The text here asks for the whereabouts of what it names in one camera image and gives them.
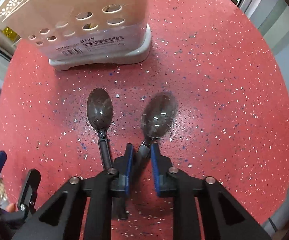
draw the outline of utensil holder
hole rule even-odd
[[[132,64],[149,54],[148,0],[26,0],[4,23],[57,70],[89,63]]]

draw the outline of drain hole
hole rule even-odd
[[[50,30],[48,28],[42,29],[40,31],[41,34],[47,34]]]
[[[47,38],[48,41],[55,41],[57,39],[56,36],[50,36]]]
[[[123,18],[115,18],[107,21],[107,24],[109,25],[118,25],[124,22]]]
[[[77,20],[85,20],[85,19],[88,19],[92,16],[92,13],[91,12],[84,12],[84,13],[79,13],[77,16],[76,16],[76,19]]]
[[[90,30],[93,30],[97,27],[98,27],[98,25],[96,25],[96,24],[88,23],[88,24],[84,25],[82,28],[85,31],[90,31]]]
[[[63,28],[63,27],[66,27],[68,24],[69,24],[69,22],[60,21],[55,26],[56,26],[56,28]]]
[[[71,31],[71,30],[66,30],[63,32],[64,37],[69,37],[69,36],[72,36],[74,34],[75,34],[75,32]]]
[[[109,5],[109,6],[106,6],[102,9],[102,11],[104,13],[113,13],[113,12],[117,12],[117,11],[120,11],[121,10],[121,5],[118,5],[118,4],[112,4],[112,5]]]

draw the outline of label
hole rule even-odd
[[[133,51],[144,39],[147,24],[137,24],[97,31],[84,37],[72,37],[39,49],[49,59],[61,60],[85,55],[109,54],[118,51]]]

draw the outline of barcode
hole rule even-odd
[[[83,52],[81,51],[81,49],[75,48],[75,49],[68,49],[68,50],[62,51],[62,53],[65,56],[71,56],[71,55],[82,54]]]

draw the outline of screw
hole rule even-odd
[[[176,167],[171,167],[171,168],[169,168],[169,170],[168,170],[171,174],[175,174],[175,173],[177,173],[179,170],[178,170],[178,168],[176,168]]]
[[[214,177],[209,176],[209,177],[206,177],[206,182],[208,184],[214,184],[216,182],[216,179]]]
[[[113,175],[117,173],[117,170],[115,168],[109,168],[107,173]]]
[[[69,182],[71,183],[71,184],[77,184],[78,182],[79,182],[79,178],[78,177],[72,177],[70,180],[69,180]]]

